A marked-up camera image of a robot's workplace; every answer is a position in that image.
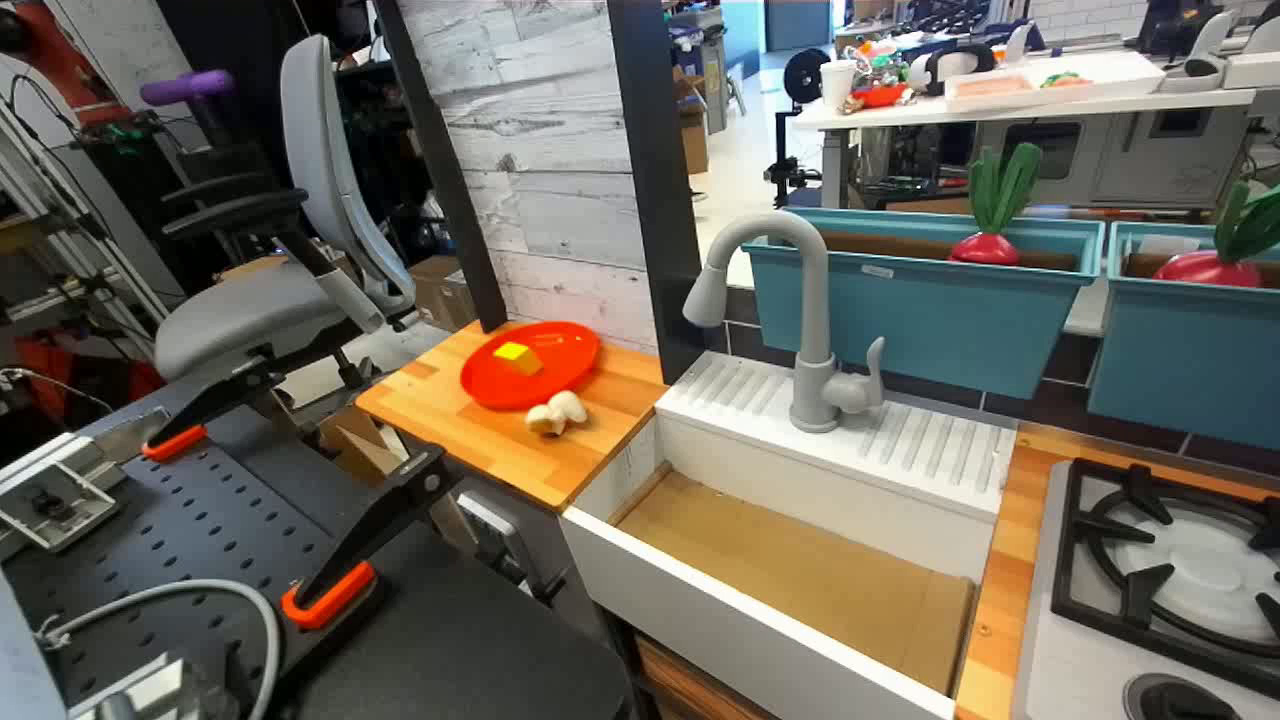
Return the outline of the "far black orange clamp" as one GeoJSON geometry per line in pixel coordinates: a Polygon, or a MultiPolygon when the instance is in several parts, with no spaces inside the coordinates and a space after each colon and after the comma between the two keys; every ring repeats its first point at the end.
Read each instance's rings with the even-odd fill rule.
{"type": "Polygon", "coordinates": [[[285,406],[277,385],[285,382],[285,363],[269,358],[245,359],[238,372],[204,385],[186,407],[175,407],[158,432],[142,442],[142,458],[152,463],[171,463],[186,453],[195,453],[209,442],[209,423],[252,407],[269,416],[282,432],[302,438],[305,422],[285,406]]]}

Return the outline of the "white garlic bulb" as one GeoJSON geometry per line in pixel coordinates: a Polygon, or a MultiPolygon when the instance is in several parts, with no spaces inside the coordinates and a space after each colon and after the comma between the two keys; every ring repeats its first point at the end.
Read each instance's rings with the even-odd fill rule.
{"type": "Polygon", "coordinates": [[[566,438],[570,429],[590,423],[590,407],[578,394],[558,394],[551,401],[534,406],[524,423],[541,438],[566,438]]]}

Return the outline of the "grey toy faucet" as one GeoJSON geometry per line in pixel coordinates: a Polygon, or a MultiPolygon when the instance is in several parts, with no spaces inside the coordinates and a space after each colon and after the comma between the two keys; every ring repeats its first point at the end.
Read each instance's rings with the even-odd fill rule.
{"type": "Polygon", "coordinates": [[[703,265],[684,295],[682,318],[697,329],[715,329],[729,312],[729,261],[747,241],[770,235],[801,256],[801,344],[791,359],[788,422],[801,432],[834,432],[841,422],[886,407],[886,341],[864,349],[864,372],[841,372],[834,353],[830,309],[830,243],[795,213],[770,210],[729,220],[703,251],[703,265]]]}

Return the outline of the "near black orange clamp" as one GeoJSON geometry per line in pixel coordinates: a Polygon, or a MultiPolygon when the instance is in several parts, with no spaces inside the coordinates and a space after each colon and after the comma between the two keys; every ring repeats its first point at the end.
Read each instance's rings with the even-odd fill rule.
{"type": "Polygon", "coordinates": [[[302,634],[324,634],[358,610],[380,580],[374,558],[456,489],[448,453],[434,447],[395,468],[324,564],[282,596],[282,613],[302,634]]]}

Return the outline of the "red plastic plate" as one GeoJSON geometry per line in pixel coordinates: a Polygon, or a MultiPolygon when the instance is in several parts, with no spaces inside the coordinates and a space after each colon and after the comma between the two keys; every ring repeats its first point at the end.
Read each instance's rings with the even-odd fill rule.
{"type": "Polygon", "coordinates": [[[581,387],[606,358],[606,341],[578,319],[534,319],[485,341],[461,368],[461,387],[491,412],[524,412],[581,387]]]}

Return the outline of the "right toy radish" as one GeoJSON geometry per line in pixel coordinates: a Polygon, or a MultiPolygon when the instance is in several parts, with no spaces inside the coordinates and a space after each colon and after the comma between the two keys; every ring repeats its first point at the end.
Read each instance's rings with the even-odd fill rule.
{"type": "Polygon", "coordinates": [[[1169,256],[1156,277],[1182,283],[1260,289],[1255,256],[1280,243],[1280,185],[1237,180],[1215,213],[1211,243],[1169,256]]]}

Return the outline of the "wood panel backdrop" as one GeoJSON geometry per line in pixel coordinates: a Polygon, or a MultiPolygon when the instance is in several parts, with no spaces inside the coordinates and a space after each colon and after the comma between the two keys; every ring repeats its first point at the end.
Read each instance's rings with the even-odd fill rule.
{"type": "Polygon", "coordinates": [[[700,270],[662,0],[378,0],[485,329],[581,319],[675,382],[700,270]]]}

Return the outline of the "toy gas stove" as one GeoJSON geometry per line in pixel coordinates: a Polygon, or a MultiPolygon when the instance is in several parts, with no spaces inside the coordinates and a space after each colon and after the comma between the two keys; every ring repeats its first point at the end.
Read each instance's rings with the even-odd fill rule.
{"type": "Polygon", "coordinates": [[[1063,462],[1017,720],[1280,720],[1280,503],[1063,462]]]}

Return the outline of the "left toy radish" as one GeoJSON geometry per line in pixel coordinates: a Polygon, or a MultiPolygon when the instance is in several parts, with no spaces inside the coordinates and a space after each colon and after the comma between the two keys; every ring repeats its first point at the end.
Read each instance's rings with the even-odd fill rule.
{"type": "Polygon", "coordinates": [[[1017,265],[1022,251],[1003,228],[1026,213],[1042,180],[1043,149],[1022,141],[1008,158],[983,153],[968,166],[968,213],[975,233],[951,243],[962,265],[1017,265]]]}

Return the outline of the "teal planter box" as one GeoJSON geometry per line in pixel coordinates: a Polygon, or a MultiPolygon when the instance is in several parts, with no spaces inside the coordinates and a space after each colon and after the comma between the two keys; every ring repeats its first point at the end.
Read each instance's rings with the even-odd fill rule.
{"type": "Polygon", "coordinates": [[[803,210],[830,243],[830,318],[841,363],[886,337],[886,368],[1029,401],[1080,289],[1101,277],[1101,220],[1014,220],[1017,265],[962,265],[968,216],[803,210]]]}
{"type": "Polygon", "coordinates": [[[1117,220],[1107,228],[1105,341],[1093,368],[1095,416],[1280,447],[1280,289],[1156,279],[1175,251],[1211,248],[1207,224],[1117,220]]]}

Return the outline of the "white toy sink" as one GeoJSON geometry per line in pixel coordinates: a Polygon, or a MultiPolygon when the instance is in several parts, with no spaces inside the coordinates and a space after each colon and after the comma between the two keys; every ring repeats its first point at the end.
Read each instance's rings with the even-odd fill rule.
{"type": "Polygon", "coordinates": [[[700,358],[566,509],[590,596],[782,720],[951,720],[1017,432],[886,406],[788,422],[788,372],[700,358]]]}

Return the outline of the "white background table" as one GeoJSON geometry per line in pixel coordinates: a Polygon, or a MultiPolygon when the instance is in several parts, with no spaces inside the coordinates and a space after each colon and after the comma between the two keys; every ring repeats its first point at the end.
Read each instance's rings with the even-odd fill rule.
{"type": "Polygon", "coordinates": [[[895,107],[803,107],[801,125],[837,149],[851,134],[974,125],[982,149],[1017,130],[1075,125],[1063,175],[1048,175],[1051,206],[1095,210],[1207,210],[1239,171],[1248,119],[1277,96],[1277,57],[1237,57],[1211,77],[1169,77],[1142,53],[1085,53],[1022,61],[1008,74],[962,77],[944,96],[895,107]]]}

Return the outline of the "toy radish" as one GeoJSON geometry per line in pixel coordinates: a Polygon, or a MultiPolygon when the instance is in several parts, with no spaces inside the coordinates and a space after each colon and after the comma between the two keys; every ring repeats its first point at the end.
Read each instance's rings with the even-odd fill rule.
{"type": "Polygon", "coordinates": [[[1255,256],[1280,243],[1280,185],[1237,180],[1215,213],[1211,243],[1169,256],[1156,277],[1182,283],[1260,289],[1255,256]]]}
{"type": "Polygon", "coordinates": [[[975,233],[951,243],[962,265],[1017,265],[1022,251],[1003,228],[1026,213],[1042,180],[1043,149],[1022,141],[1008,158],[983,153],[968,166],[968,213],[975,233]]]}

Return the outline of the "black orange clamp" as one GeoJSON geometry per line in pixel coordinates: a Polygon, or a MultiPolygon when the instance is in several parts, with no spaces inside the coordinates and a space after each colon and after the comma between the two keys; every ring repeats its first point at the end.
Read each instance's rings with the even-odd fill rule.
{"type": "Polygon", "coordinates": [[[395,468],[324,564],[282,596],[282,613],[302,634],[324,634],[358,610],[380,580],[374,558],[456,489],[448,453],[434,447],[395,468]]]}
{"type": "Polygon", "coordinates": [[[282,432],[302,438],[305,422],[285,406],[277,385],[285,382],[285,363],[269,358],[245,359],[238,372],[204,385],[186,407],[175,407],[158,432],[142,442],[142,458],[152,463],[171,463],[186,453],[195,453],[209,442],[209,423],[252,407],[269,416],[282,432]]]}

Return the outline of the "yellow cheese block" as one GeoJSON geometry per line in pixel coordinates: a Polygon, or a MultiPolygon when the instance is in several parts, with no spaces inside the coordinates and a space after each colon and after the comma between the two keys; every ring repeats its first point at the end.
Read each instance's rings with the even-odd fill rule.
{"type": "Polygon", "coordinates": [[[546,359],[520,341],[505,341],[491,358],[520,377],[536,377],[546,368],[546,359]]]}

